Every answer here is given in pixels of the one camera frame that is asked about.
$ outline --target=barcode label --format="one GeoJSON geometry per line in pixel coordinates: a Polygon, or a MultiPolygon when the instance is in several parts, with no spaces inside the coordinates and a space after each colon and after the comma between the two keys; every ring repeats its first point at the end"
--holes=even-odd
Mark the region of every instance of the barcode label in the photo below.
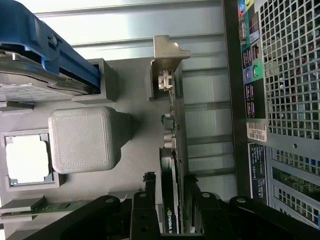
{"type": "Polygon", "coordinates": [[[248,139],[253,139],[261,142],[267,141],[267,127],[263,123],[247,122],[246,133],[248,139]]]}

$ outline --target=screw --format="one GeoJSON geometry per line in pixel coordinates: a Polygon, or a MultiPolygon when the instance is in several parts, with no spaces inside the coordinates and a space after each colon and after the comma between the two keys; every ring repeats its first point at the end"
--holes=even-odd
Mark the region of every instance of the screw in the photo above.
{"type": "Polygon", "coordinates": [[[238,203],[241,203],[241,204],[243,204],[243,203],[245,203],[246,202],[246,200],[244,199],[244,198],[238,198],[237,200],[236,200],[238,203]]]}
{"type": "Polygon", "coordinates": [[[51,40],[53,42],[53,45],[56,47],[58,45],[58,39],[55,35],[52,35],[51,40]]]}
{"type": "Polygon", "coordinates": [[[202,193],[202,197],[204,198],[210,198],[210,194],[207,192],[202,193]]]}

